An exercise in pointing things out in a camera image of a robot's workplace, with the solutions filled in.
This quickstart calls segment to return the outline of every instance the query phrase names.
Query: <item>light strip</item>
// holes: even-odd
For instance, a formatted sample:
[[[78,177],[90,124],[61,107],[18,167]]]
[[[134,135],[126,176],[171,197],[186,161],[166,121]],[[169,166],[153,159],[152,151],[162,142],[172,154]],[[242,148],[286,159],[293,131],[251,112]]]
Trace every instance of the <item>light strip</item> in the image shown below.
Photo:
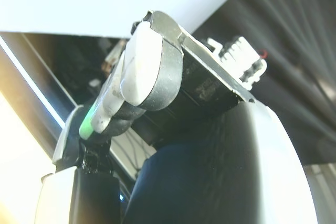
[[[17,70],[20,72],[22,77],[26,80],[30,88],[33,90],[35,95],[39,98],[39,100],[42,102],[42,104],[46,107],[46,109],[49,111],[49,113],[53,116],[55,121],[58,123],[58,125],[63,129],[65,126],[64,121],[62,118],[57,114],[56,110],[51,106],[47,98],[42,94],[40,89],[36,86],[35,82],[31,79],[29,74],[26,72],[26,70],[23,68],[23,66],[20,64],[20,62],[17,60],[11,49],[8,47],[4,39],[0,36],[0,46],[5,50],[6,54],[12,61],[12,63],[15,65]]]

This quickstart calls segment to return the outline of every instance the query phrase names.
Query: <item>bright light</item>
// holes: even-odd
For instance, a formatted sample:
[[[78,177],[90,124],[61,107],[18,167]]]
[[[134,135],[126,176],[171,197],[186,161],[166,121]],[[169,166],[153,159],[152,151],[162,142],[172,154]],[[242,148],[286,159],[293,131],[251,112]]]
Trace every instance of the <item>bright light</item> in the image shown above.
[[[26,70],[23,68],[23,66],[20,64],[20,62],[17,60],[11,49],[8,47],[6,42],[3,40],[3,38],[0,36],[0,46],[5,50],[6,54],[12,61],[12,63],[15,65],[17,70],[21,73],[22,77],[26,80],[30,88],[33,90],[33,92],[37,95],[39,100],[43,103],[43,105],[46,107],[46,109],[49,111],[49,113],[53,116],[55,121],[59,124],[59,126],[63,129],[65,126],[64,121],[62,118],[57,114],[56,110],[53,108],[53,106],[49,103],[49,101],[46,99],[46,97],[42,94],[40,89],[36,86],[35,82],[31,79],[29,74],[26,72]]]

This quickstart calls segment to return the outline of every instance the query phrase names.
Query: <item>blue light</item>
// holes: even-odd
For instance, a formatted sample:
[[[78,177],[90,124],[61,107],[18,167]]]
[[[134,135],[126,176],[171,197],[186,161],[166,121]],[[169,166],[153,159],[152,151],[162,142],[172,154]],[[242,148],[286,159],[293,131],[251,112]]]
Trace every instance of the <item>blue light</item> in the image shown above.
[[[42,102],[42,104],[46,107],[46,109],[49,111],[49,113],[53,116],[55,121],[58,123],[58,125],[63,129],[65,126],[64,121],[59,116],[59,114],[56,112],[56,110],[53,108],[53,106],[49,103],[47,98],[42,94],[40,89],[36,86],[35,82],[32,80],[32,78],[29,76],[29,74],[26,72],[26,70],[23,68],[23,66],[20,64],[20,62],[17,60],[11,49],[8,47],[6,42],[3,40],[3,38],[0,36],[0,46],[4,49],[12,63],[15,65],[17,70],[20,72],[22,77],[25,79],[25,81],[28,83],[30,88],[33,90],[35,95],[39,98],[39,100]]]

